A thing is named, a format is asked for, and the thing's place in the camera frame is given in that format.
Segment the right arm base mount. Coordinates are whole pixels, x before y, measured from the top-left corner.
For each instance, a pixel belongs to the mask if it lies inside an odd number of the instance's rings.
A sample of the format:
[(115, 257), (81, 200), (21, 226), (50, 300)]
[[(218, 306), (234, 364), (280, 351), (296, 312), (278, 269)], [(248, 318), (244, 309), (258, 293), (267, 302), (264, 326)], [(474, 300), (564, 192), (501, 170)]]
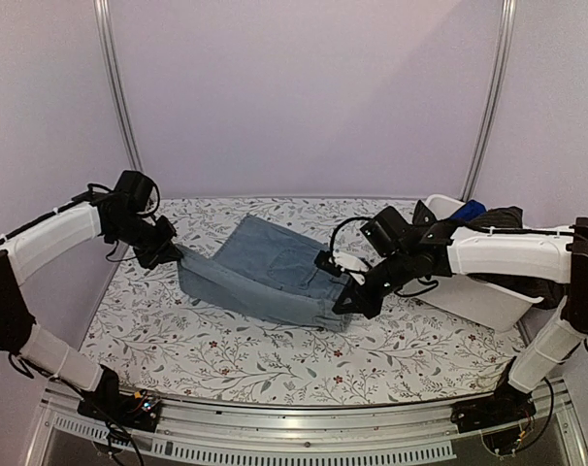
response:
[(496, 428), (483, 444), (498, 456), (514, 455), (533, 426), (537, 410), (530, 394), (503, 383), (487, 396), (455, 403), (450, 421), (460, 433)]

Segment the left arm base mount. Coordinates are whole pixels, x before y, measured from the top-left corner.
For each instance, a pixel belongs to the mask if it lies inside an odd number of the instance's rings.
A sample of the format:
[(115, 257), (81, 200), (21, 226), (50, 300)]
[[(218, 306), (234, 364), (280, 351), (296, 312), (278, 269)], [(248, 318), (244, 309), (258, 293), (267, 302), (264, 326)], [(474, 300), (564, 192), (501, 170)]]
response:
[(154, 433), (160, 419), (161, 398), (139, 389), (122, 393), (117, 373), (106, 369), (92, 392), (82, 392), (78, 414), (101, 421), (116, 421), (124, 428)]

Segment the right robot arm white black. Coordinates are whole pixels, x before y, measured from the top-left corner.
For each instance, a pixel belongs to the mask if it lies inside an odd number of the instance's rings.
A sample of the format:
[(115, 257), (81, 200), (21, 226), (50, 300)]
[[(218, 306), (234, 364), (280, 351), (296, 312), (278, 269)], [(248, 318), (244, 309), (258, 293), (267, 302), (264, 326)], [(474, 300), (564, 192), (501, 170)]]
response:
[(369, 268), (357, 257), (329, 250), (333, 274), (353, 282), (334, 309), (373, 318), (383, 298), (413, 280), (502, 275), (544, 279), (568, 290), (555, 312), (507, 367), (506, 379), (485, 403), (492, 422), (505, 423), (539, 382), (588, 336), (588, 218), (549, 230), (475, 226), (458, 219), (412, 224), (401, 216), (366, 218), (361, 231), (381, 256)]

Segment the light blue denim skirt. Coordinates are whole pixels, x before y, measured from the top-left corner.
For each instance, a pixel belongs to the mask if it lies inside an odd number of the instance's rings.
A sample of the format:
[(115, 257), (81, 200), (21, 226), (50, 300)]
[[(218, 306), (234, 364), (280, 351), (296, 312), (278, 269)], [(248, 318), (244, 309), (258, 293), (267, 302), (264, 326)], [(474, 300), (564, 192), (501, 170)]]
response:
[(178, 249), (180, 289), (242, 316), (343, 332), (351, 316), (333, 307), (348, 284), (314, 264), (325, 246), (257, 216), (245, 216), (211, 257)]

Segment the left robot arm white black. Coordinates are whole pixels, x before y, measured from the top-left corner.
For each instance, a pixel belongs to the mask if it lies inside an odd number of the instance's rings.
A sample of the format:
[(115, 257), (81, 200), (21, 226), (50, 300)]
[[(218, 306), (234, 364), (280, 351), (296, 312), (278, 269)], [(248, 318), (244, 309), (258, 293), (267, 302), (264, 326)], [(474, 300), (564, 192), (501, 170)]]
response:
[(145, 208), (126, 194), (82, 195), (0, 238), (0, 350), (90, 393), (91, 407), (107, 421), (121, 420), (128, 411), (117, 392), (118, 375), (40, 325), (21, 288), (55, 258), (97, 237), (127, 244), (148, 270), (180, 261), (175, 228), (164, 216), (148, 221)]

